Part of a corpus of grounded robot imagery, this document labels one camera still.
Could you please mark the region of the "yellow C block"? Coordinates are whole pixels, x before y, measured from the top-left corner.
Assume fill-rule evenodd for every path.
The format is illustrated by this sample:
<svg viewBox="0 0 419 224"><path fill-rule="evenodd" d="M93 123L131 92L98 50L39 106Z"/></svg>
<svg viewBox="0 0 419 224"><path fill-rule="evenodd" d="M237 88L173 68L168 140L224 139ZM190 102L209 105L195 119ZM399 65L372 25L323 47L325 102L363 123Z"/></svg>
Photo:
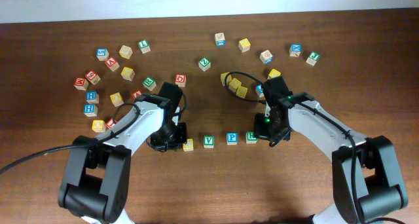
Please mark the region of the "yellow C block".
<svg viewBox="0 0 419 224"><path fill-rule="evenodd" d="M194 150L194 143L193 139L188 138L186 142L183 144L183 150L184 151L193 151Z"/></svg>

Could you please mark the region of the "green V block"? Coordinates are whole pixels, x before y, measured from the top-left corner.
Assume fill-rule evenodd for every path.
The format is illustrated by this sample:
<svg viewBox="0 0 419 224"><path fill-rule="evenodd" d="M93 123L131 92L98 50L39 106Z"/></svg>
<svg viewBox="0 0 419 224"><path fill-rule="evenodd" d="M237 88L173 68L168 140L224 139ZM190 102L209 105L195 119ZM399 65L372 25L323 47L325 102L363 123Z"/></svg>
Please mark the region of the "green V block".
<svg viewBox="0 0 419 224"><path fill-rule="evenodd" d="M215 137L210 135L204 136L204 147L205 148L214 148L215 145Z"/></svg>

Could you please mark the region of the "blue P block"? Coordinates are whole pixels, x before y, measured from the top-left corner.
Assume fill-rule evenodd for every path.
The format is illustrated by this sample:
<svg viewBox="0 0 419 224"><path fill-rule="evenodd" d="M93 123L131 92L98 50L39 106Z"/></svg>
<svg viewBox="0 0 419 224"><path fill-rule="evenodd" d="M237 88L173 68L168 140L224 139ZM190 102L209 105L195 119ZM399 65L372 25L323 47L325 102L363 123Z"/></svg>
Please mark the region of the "blue P block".
<svg viewBox="0 0 419 224"><path fill-rule="evenodd" d="M238 133L228 132L227 133L227 145L236 145L238 143Z"/></svg>

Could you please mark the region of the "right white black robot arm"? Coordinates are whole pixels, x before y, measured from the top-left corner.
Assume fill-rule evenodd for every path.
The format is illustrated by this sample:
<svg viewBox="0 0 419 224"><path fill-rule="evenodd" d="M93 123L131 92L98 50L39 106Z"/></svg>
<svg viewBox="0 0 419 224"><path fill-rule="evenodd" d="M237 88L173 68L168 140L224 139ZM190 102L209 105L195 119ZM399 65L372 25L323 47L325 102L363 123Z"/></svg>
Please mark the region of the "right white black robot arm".
<svg viewBox="0 0 419 224"><path fill-rule="evenodd" d="M302 223L383 223L408 205L395 147L387 137L352 130L313 96L292 93L282 77L267 80L261 89L266 110L255 116L254 136L274 147L298 132L332 162L333 203Z"/></svg>

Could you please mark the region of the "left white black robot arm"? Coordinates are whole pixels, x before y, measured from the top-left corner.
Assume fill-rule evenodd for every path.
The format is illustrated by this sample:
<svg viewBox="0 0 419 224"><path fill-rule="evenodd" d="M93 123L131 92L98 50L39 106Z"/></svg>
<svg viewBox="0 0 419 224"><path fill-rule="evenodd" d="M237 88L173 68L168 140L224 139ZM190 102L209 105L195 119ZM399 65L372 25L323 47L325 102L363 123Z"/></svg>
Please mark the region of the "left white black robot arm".
<svg viewBox="0 0 419 224"><path fill-rule="evenodd" d="M179 122L183 91L164 83L158 94L142 94L111 129L72 143L58 205L88 223L131 223L124 209L132 155L143 143L159 152L178 150L187 141Z"/></svg>

